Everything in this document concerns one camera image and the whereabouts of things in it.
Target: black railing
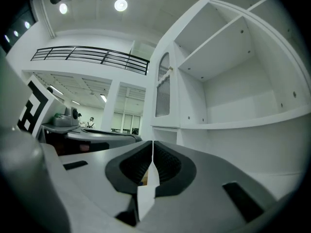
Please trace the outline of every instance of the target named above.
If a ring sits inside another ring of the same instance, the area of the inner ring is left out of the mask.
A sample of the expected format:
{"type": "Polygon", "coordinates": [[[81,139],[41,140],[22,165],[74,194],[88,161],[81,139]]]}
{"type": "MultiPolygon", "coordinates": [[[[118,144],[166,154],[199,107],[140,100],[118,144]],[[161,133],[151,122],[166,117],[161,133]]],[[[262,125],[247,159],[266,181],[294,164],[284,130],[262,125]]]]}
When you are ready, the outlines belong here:
{"type": "Polygon", "coordinates": [[[34,60],[75,60],[118,67],[143,75],[147,74],[149,61],[137,56],[114,51],[84,46],[61,46],[38,49],[34,60]]]}

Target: ceiling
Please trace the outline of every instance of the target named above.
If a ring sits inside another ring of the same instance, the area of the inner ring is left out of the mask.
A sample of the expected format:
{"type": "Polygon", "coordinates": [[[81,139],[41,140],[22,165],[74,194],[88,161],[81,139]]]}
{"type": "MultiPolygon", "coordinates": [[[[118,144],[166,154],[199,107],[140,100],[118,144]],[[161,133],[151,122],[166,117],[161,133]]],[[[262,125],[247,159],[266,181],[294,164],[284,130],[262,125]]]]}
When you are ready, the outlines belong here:
{"type": "MultiPolygon", "coordinates": [[[[64,93],[54,94],[62,99],[74,100],[81,105],[103,109],[105,102],[101,94],[108,97],[110,83],[104,80],[91,80],[80,75],[56,75],[48,72],[34,72],[38,80],[45,86],[54,86],[64,93]]],[[[142,115],[145,91],[130,87],[120,86],[115,105],[115,112],[142,115]]]]}
{"type": "Polygon", "coordinates": [[[137,27],[163,35],[198,0],[126,0],[128,7],[123,12],[115,10],[115,1],[62,0],[68,6],[65,15],[59,12],[60,3],[53,5],[44,0],[44,5],[55,32],[78,24],[114,30],[137,27]]]}

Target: fluorescent light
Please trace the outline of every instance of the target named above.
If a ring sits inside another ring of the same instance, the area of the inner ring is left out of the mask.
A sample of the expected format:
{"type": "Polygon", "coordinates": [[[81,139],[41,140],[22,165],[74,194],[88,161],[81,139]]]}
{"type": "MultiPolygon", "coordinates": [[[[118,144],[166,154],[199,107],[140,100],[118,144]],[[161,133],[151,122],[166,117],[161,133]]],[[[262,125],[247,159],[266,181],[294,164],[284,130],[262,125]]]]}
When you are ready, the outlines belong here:
{"type": "Polygon", "coordinates": [[[124,11],[127,8],[127,1],[125,0],[116,0],[115,9],[117,11],[124,11]]]}
{"type": "Polygon", "coordinates": [[[29,29],[29,28],[30,28],[29,22],[25,21],[25,27],[26,27],[26,29],[29,29]]]}
{"type": "Polygon", "coordinates": [[[59,6],[59,11],[60,11],[60,13],[66,14],[66,13],[67,13],[67,10],[68,10],[68,7],[67,7],[67,5],[65,5],[64,3],[62,3],[62,4],[59,6]]]}
{"type": "Polygon", "coordinates": [[[50,85],[50,87],[51,87],[52,89],[54,89],[55,91],[59,92],[60,94],[62,94],[62,95],[64,94],[64,93],[60,92],[59,90],[57,90],[54,86],[50,85]]]}
{"type": "MultiPolygon", "coordinates": [[[[76,104],[79,104],[78,102],[76,102],[76,101],[73,101],[73,100],[71,100],[72,102],[74,102],[74,103],[76,103],[76,104]]],[[[80,105],[80,104],[79,104],[80,105]]]]}
{"type": "Polygon", "coordinates": [[[105,95],[101,94],[101,97],[102,97],[102,99],[103,99],[105,102],[107,102],[107,99],[106,99],[105,95]]]}
{"type": "Polygon", "coordinates": [[[10,39],[7,35],[5,35],[4,38],[6,39],[7,42],[10,42],[10,39]]]}

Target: person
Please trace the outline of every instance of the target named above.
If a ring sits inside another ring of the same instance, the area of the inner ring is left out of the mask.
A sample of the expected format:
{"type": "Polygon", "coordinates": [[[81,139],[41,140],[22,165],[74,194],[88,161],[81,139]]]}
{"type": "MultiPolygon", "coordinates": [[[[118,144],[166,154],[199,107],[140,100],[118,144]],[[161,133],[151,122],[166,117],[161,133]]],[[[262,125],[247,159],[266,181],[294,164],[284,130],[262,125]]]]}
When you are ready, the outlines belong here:
{"type": "Polygon", "coordinates": [[[132,134],[138,135],[138,131],[136,129],[133,129],[132,134]]]}
{"type": "Polygon", "coordinates": [[[89,119],[89,122],[86,123],[85,127],[95,129],[94,117],[89,119]]]}
{"type": "Polygon", "coordinates": [[[79,125],[84,124],[84,122],[82,122],[81,119],[82,119],[82,115],[81,115],[81,113],[79,113],[79,114],[78,114],[79,125]]]}

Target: cabinet door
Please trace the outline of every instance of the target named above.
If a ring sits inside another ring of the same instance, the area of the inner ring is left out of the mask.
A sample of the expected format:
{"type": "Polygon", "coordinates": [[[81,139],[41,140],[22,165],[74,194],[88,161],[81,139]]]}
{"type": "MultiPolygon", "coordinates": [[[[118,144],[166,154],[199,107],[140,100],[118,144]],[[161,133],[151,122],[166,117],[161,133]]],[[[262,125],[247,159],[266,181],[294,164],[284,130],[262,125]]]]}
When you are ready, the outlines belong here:
{"type": "Polygon", "coordinates": [[[157,66],[152,125],[178,128],[177,66],[173,44],[166,49],[157,66]]]}

